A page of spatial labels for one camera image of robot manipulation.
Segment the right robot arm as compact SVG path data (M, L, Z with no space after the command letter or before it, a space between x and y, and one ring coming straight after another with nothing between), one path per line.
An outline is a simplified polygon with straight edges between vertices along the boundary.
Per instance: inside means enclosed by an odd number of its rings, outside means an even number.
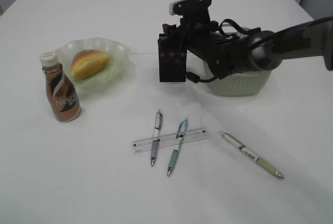
M160 82L208 83L235 73L272 71L285 59L313 56L324 58L326 69L332 70L332 17L313 20L278 32L260 28L243 30L234 21L231 25L245 35L219 34L207 26L164 24L158 39ZM212 77L202 79L186 70L187 52L203 60Z

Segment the black covered right gripper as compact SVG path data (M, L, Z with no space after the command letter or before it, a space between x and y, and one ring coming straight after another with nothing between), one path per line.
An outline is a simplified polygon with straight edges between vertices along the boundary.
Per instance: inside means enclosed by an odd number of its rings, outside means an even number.
M196 23L194 26L188 27L182 20L179 26L164 23L162 28L163 33L167 36L181 36L187 52L191 52L203 60L209 66L213 78L225 78L232 74L233 64L224 49L229 41L220 34L211 31L208 25ZM186 59L186 78L199 77L199 75L187 70Z

